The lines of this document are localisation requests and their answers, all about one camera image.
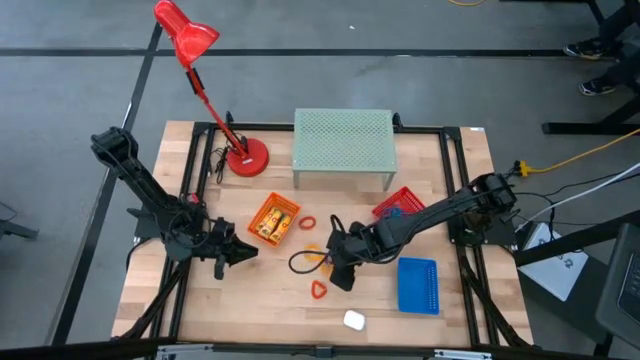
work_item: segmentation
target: wooden tabletop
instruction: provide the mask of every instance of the wooden tabletop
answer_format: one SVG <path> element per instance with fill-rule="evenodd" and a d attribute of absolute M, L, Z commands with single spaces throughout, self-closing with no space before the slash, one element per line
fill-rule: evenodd
<path fill-rule="evenodd" d="M 170 121 L 165 128 L 154 176 L 172 194 L 179 192 L 193 122 Z M 493 165 L 484 130 L 462 128 L 469 177 L 492 172 Z M 381 175 L 305 173 L 293 189 L 291 150 L 293 132 L 245 131 L 243 135 L 265 142 L 270 152 L 267 169 L 254 178 L 241 178 L 225 169 L 222 185 L 208 179 L 205 201 L 209 214 L 235 222 L 238 237 L 260 249 L 258 257 L 227 268 L 225 278 L 213 277 L 212 260 L 193 260 L 180 324 L 179 340 L 240 343 L 342 344 L 392 346 L 469 346 L 466 314 L 455 248 L 447 227 L 433 227 L 415 236 L 402 256 L 437 261 L 440 315 L 400 313 L 397 310 L 395 262 L 365 264 L 356 269 L 351 292 L 333 286 L 320 271 L 296 275 L 287 260 L 308 244 L 324 247 L 331 232 L 329 215 L 338 215 L 345 226 L 352 221 L 374 220 L 371 210 L 402 186 L 408 186 L 425 205 L 446 197 L 439 140 L 436 135 L 396 134 L 398 173 L 388 193 L 381 189 Z M 214 148 L 224 145 L 216 133 Z M 200 155 L 196 164 L 200 164 Z M 455 150 L 450 144 L 454 178 L 459 186 Z M 198 171 L 194 171 L 195 186 Z M 247 231 L 247 225 L 271 192 L 302 206 L 301 215 L 312 215 L 317 225 L 310 231 L 293 226 L 277 248 L 266 245 Z M 499 247 L 484 247 L 491 295 L 518 334 L 531 342 L 518 274 L 511 256 Z M 131 259 L 116 315 L 113 335 L 128 330 L 158 291 L 165 259 L 163 245 L 150 241 Z M 308 266 L 305 260 L 297 263 Z M 311 283 L 327 284 L 327 295 L 314 300 Z M 173 297 L 169 299 L 162 333 L 168 331 Z M 346 310 L 366 316 L 366 327 L 355 331 L 342 324 Z M 476 299 L 480 335 L 487 341 L 484 314 Z"/>

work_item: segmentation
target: lamp base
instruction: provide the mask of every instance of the lamp base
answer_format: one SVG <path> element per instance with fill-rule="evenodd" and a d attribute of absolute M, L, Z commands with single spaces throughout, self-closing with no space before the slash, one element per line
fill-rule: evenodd
<path fill-rule="evenodd" d="M 258 139 L 247 139 L 249 156 L 242 159 L 240 155 L 233 152 L 227 154 L 229 169 L 238 176 L 252 177 L 260 174 L 269 164 L 269 150 L 267 146 Z"/>

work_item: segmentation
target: shoe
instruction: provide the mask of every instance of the shoe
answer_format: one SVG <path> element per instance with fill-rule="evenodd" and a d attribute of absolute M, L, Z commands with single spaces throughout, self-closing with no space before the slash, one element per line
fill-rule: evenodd
<path fill-rule="evenodd" d="M 586 96 L 604 95 L 613 92 L 615 89 L 616 84 L 605 76 L 578 85 L 578 91 Z"/>
<path fill-rule="evenodd" d="M 571 57 L 579 57 L 588 60 L 599 60 L 606 52 L 606 48 L 598 38 L 581 41 L 565 46 L 562 51 Z"/>

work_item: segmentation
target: gray floor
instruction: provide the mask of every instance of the gray floor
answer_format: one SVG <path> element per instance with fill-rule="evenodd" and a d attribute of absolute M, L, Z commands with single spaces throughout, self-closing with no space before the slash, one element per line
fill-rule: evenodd
<path fill-rule="evenodd" d="M 0 4 L 0 47 L 145 48 L 155 1 Z M 439 1 L 178 1 L 194 20 L 222 32 L 216 48 L 547 49 L 591 36 L 586 5 L 499 3 L 475 8 Z M 615 6 L 602 4 L 605 13 Z M 170 46 L 163 35 L 161 48 Z M 38 227 L 37 241 L 0 243 L 0 348 L 40 345 L 75 256 L 104 168 L 89 135 L 120 125 L 142 59 L 0 58 L 0 200 Z M 631 97 L 579 95 L 578 82 L 609 64 L 569 59 L 374 57 L 203 58 L 198 70 L 214 104 L 237 121 L 291 122 L 296 107 L 389 108 L 405 124 L 486 128 L 496 170 L 516 159 L 545 166 L 609 137 L 543 136 L 545 121 L 595 121 Z M 208 119 L 174 58 L 153 62 L 133 134 L 151 166 L 166 120 Z M 546 175 L 522 191 L 622 170 L 640 151 L 636 139 Z M 630 181 L 561 208 L 557 219 L 598 222 L 634 209 Z M 118 185 L 109 208 L 70 341 L 103 340 L 124 279 L 139 202 Z M 523 198 L 525 214 L 543 204 Z M 561 233 L 575 227 L 558 225 Z M 606 261 L 611 244 L 588 249 Z M 590 353 L 593 342 L 535 302 L 527 310 L 537 344 Z M 615 340 L 612 356 L 640 353 Z"/>

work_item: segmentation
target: blue plastic tray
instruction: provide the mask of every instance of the blue plastic tray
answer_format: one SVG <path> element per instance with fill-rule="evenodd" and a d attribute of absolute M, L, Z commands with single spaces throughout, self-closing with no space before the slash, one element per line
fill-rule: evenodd
<path fill-rule="evenodd" d="M 438 267 L 431 259 L 401 257 L 398 260 L 398 310 L 438 315 Z"/>

